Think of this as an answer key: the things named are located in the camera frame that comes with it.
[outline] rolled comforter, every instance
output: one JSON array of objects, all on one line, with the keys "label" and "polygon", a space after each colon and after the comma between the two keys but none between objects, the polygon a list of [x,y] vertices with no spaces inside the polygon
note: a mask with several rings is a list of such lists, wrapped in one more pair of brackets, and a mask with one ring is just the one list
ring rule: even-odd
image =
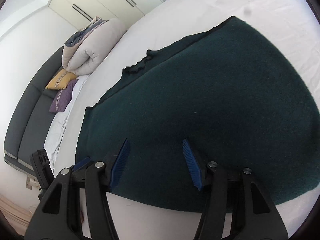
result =
[{"label": "rolled comforter", "polygon": [[126,32],[119,19],[95,17],[64,44],[62,66],[77,76],[91,74]]}]

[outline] mattress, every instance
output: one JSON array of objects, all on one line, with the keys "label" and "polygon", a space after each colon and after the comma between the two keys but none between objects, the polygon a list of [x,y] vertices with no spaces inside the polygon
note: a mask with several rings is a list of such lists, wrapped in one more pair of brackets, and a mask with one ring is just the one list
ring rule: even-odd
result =
[{"label": "mattress", "polygon": [[[66,125],[55,162],[55,175],[62,168],[74,164],[85,107],[94,106],[101,96],[116,84],[121,78],[123,68],[135,65],[146,56],[147,49],[159,50],[184,36],[205,32],[232,15],[257,29],[285,55],[302,77],[319,108],[320,26],[305,0],[168,0],[135,23],[84,84]],[[318,186],[296,199],[277,205],[289,236],[307,217],[319,193]],[[116,212],[127,210],[126,200],[117,201],[121,204]],[[176,211],[167,210],[166,220],[173,222],[174,214]],[[195,217],[199,217],[199,214],[190,216],[198,223]],[[131,213],[130,217],[132,220],[136,219],[134,213]],[[177,225],[175,233],[170,236],[165,227],[159,230],[161,225],[164,224],[155,225],[150,220],[150,223],[144,226],[153,228],[158,235],[156,238],[148,234],[141,237],[134,230],[128,234],[126,229],[115,221],[121,239],[129,239],[126,236],[130,236],[130,239],[194,237],[195,232],[188,236],[176,233],[183,231],[183,224]]]}]

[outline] bed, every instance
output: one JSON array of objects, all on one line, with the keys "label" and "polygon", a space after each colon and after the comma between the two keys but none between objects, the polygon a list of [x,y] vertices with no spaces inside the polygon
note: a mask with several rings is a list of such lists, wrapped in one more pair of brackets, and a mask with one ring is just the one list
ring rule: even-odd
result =
[{"label": "bed", "polygon": [[[54,174],[74,164],[85,108],[94,106],[116,84],[123,68],[135,65],[146,56],[147,49],[158,50],[184,36],[210,30],[233,15],[257,29],[285,55],[319,108],[320,26],[305,0],[168,0],[134,24],[83,84],[64,122],[61,140],[56,142]],[[46,142],[53,138],[51,134],[49,130]],[[303,223],[319,194],[320,186],[277,205],[289,236]],[[107,196],[121,239],[193,239],[199,213],[165,210]],[[81,203],[85,215],[83,192]],[[148,230],[135,230],[133,225]],[[83,230],[90,235],[86,216]]]}]

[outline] blue ribbed rubber tip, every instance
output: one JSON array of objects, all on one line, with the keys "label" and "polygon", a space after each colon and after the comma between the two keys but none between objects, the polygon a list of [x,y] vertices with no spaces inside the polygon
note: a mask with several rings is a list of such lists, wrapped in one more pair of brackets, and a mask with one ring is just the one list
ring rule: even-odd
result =
[{"label": "blue ribbed rubber tip", "polygon": [[124,170],[125,164],[127,162],[128,156],[130,153],[130,142],[125,139],[120,152],[116,158],[115,163],[111,169],[111,179],[109,187],[112,190],[114,187],[118,186],[122,172]]},{"label": "blue ribbed rubber tip", "polygon": [[187,162],[189,173],[193,181],[193,185],[195,185],[198,188],[198,190],[201,191],[204,187],[201,180],[201,170],[196,161],[196,158],[193,155],[192,149],[187,139],[184,139],[182,142],[182,150],[184,158]]}]

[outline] white sheet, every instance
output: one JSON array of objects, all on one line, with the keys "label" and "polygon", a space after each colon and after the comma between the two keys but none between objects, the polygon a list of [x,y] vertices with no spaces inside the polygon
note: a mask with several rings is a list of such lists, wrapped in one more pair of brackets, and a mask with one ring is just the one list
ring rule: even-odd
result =
[{"label": "white sheet", "polygon": [[[94,106],[116,84],[124,67],[141,60],[147,49],[158,50],[186,35],[210,30],[232,15],[261,32],[286,56],[308,86],[319,108],[320,26],[304,0],[168,0],[134,24],[88,78],[71,111],[55,163],[55,175],[62,168],[74,164],[85,107]],[[277,206],[289,235],[307,217],[319,193],[320,187],[317,187]],[[127,209],[125,201],[119,206]],[[154,212],[154,217],[157,217],[157,211]],[[175,212],[167,211],[166,222],[174,221]],[[154,224],[152,219],[139,220],[134,213],[130,213],[130,219],[144,223],[149,228],[148,232],[157,232],[159,235],[155,238],[146,233],[141,237],[138,232],[131,230],[129,234],[119,232],[124,236],[122,240],[177,240],[194,237],[194,232],[188,237],[176,233],[168,237],[165,222]],[[121,225],[119,229],[128,230]],[[184,227],[177,225],[175,230],[183,231]]]},{"label": "white sheet", "polygon": [[50,161],[50,168],[52,172],[54,171],[54,164],[57,159],[59,146],[62,141],[64,131],[66,129],[66,124],[67,124],[71,109],[73,108],[73,105],[84,83],[87,81],[89,76],[90,75],[83,75],[83,76],[77,77],[78,82],[73,87],[71,101],[67,105],[64,112],[56,113],[50,125],[47,137],[44,142],[44,149],[47,151],[47,155]]}]

